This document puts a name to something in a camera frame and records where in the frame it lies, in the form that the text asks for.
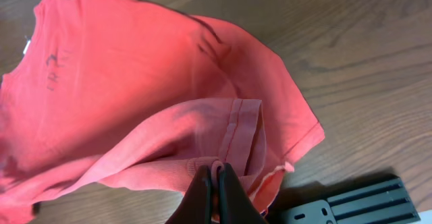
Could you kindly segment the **red orange t-shirt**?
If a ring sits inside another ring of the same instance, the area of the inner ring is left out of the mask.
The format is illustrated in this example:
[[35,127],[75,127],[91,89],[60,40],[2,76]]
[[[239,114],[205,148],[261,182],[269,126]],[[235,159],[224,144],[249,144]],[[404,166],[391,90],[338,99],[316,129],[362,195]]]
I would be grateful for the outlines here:
[[97,182],[185,192],[229,163],[259,212],[325,133],[281,58],[235,24],[140,0],[42,0],[1,84],[1,222]]

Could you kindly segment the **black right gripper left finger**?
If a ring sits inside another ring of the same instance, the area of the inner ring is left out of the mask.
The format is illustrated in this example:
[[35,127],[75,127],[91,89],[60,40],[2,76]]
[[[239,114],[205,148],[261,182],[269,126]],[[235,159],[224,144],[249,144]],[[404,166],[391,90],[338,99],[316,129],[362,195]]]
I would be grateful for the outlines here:
[[166,224],[211,224],[213,208],[211,172],[201,166],[187,189],[179,207]]

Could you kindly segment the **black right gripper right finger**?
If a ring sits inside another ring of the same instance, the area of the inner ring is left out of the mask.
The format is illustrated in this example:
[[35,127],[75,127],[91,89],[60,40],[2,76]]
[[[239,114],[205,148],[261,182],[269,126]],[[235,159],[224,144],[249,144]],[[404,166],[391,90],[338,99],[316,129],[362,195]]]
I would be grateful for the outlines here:
[[221,224],[267,224],[255,209],[229,163],[219,171],[219,222]]

